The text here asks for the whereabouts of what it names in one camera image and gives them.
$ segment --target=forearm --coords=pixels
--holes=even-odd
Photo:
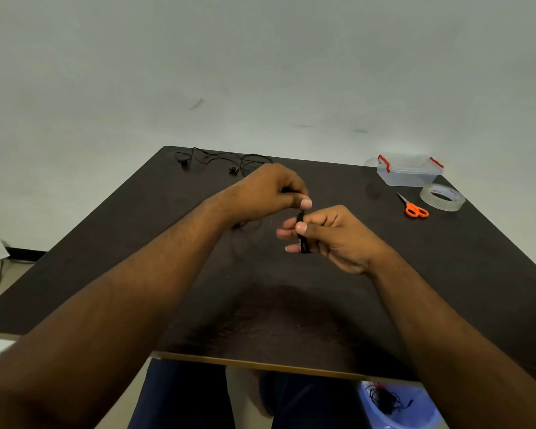
[[[0,392],[58,423],[94,426],[229,226],[222,208],[217,197],[205,201],[21,338],[0,358]]]
[[[397,254],[372,280],[450,427],[536,427],[536,381],[468,324]]]

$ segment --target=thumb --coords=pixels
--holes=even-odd
[[[335,229],[332,227],[324,227],[319,224],[304,223],[303,221],[296,223],[296,233],[301,236],[305,236],[308,239],[315,239],[317,241],[322,241],[326,244],[331,244],[334,235],[334,230]]]
[[[280,193],[278,198],[282,204],[281,208],[295,208],[307,210],[311,208],[311,199],[300,193]]]

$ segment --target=blue plastic bin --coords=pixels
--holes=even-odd
[[[385,415],[373,403],[369,389],[366,389],[371,384],[371,382],[360,383],[359,396],[373,429],[431,429],[442,422],[441,414],[424,388],[405,384],[384,384],[383,387],[387,391],[399,396],[403,405],[407,405],[409,400],[413,399],[413,403],[406,410],[395,410],[391,415]]]

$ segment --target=blue pants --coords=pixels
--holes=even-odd
[[[260,379],[272,429],[370,428],[351,381],[267,372]],[[152,360],[129,429],[234,429],[225,367]]]

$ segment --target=dark wooden table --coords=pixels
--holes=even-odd
[[[181,169],[164,147],[0,296],[0,337],[30,331],[199,202],[241,176],[230,163]],[[314,208],[346,205],[468,322],[536,379],[536,266],[470,203],[405,216],[376,169],[274,158],[306,182]],[[449,185],[444,178],[438,182]],[[330,376],[416,380],[367,278],[320,256],[286,254],[275,230],[293,210],[227,232],[172,317],[155,355]]]

